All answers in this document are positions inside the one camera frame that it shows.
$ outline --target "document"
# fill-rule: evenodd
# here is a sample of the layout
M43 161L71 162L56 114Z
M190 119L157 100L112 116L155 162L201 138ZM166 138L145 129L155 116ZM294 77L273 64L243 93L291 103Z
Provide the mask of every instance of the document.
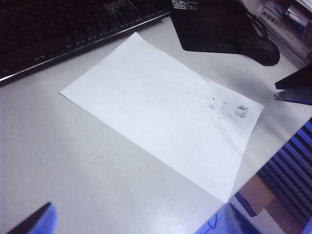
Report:
M222 202L263 108L138 33L61 93Z

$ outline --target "desk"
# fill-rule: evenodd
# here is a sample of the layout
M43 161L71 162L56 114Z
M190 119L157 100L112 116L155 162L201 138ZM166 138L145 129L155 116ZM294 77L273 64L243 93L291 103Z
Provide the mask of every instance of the desk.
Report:
M284 51L274 67L241 55L186 52L169 18L139 33L194 71L265 105L233 194L312 116L310 106L273 98L274 83L303 66ZM125 39L2 87L2 234L47 201L58 211L56 234L191 234L222 206L59 94Z

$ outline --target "keyboard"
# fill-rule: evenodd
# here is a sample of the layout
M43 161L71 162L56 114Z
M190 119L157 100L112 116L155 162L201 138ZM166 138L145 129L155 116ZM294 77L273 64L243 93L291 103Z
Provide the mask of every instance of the keyboard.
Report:
M169 13L167 0L0 0L0 85Z

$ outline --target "black computer mouse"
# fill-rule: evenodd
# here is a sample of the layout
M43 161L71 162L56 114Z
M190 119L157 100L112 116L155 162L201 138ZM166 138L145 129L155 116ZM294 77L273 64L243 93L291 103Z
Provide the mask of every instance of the black computer mouse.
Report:
M240 54L251 57L264 66L278 64L280 54L277 46L265 37L243 37L236 39Z

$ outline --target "mouse pad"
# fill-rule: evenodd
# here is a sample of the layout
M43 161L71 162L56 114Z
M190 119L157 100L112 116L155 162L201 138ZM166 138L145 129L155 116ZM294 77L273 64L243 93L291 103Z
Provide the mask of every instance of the mouse pad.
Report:
M235 0L172 0L171 20L187 51L239 54L234 40L257 36Z

